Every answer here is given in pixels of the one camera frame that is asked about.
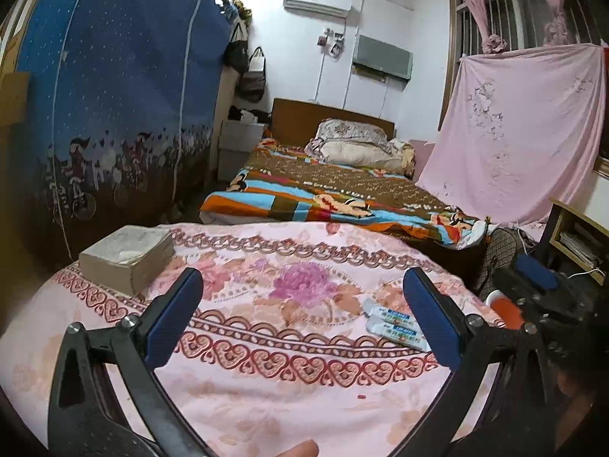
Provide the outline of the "person's left hand thumb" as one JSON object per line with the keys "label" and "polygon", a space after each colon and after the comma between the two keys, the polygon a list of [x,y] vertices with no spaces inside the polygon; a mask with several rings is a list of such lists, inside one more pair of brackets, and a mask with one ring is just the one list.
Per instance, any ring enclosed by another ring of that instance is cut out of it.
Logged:
{"label": "person's left hand thumb", "polygon": [[319,447],[316,441],[308,439],[278,454],[277,457],[317,457],[318,455]]}

